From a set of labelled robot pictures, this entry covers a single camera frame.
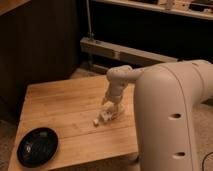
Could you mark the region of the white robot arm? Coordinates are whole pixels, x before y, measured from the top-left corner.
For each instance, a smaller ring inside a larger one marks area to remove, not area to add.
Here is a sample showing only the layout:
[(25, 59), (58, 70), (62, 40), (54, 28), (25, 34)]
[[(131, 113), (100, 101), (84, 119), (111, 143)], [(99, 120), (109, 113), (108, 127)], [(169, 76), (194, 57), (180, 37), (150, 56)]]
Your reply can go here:
[(133, 83), (141, 171), (199, 171), (193, 112), (213, 96), (213, 64), (206, 60), (160, 63), (107, 71), (104, 100), (114, 104)]

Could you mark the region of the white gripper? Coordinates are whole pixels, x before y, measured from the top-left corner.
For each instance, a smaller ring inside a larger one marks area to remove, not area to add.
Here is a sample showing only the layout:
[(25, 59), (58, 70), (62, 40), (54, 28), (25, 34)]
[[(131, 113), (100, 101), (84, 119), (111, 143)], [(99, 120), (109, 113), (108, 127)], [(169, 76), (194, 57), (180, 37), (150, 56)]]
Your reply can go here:
[(122, 91), (111, 91), (108, 90), (105, 93), (105, 97), (102, 99), (101, 105), (105, 105), (107, 102), (114, 103), (114, 111), (116, 114), (120, 113), (121, 111), (121, 100), (123, 98), (123, 92)]

